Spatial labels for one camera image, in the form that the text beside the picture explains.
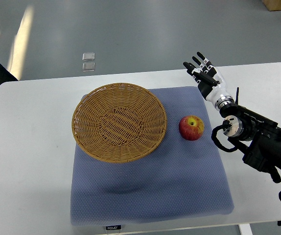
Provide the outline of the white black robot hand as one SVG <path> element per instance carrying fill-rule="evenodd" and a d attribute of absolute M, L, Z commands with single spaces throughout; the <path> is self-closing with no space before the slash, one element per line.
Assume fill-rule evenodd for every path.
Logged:
<path fill-rule="evenodd" d="M 197 57 L 192 57 L 195 64 L 183 62 L 187 73 L 197 83 L 202 97 L 213 104 L 216 110 L 220 110 L 227 104 L 234 103 L 232 95 L 227 91 L 227 83 L 217 67 L 202 53 L 197 52 Z"/>

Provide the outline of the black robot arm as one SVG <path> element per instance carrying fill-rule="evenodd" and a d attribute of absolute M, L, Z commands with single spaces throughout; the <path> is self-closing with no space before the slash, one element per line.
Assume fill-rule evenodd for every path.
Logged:
<path fill-rule="evenodd" d="M 219 105 L 227 140 L 234 146 L 226 151 L 241 151 L 243 162 L 260 172 L 269 173 L 275 183 L 281 182 L 281 128 L 278 123 L 259 115 L 233 99 Z"/>

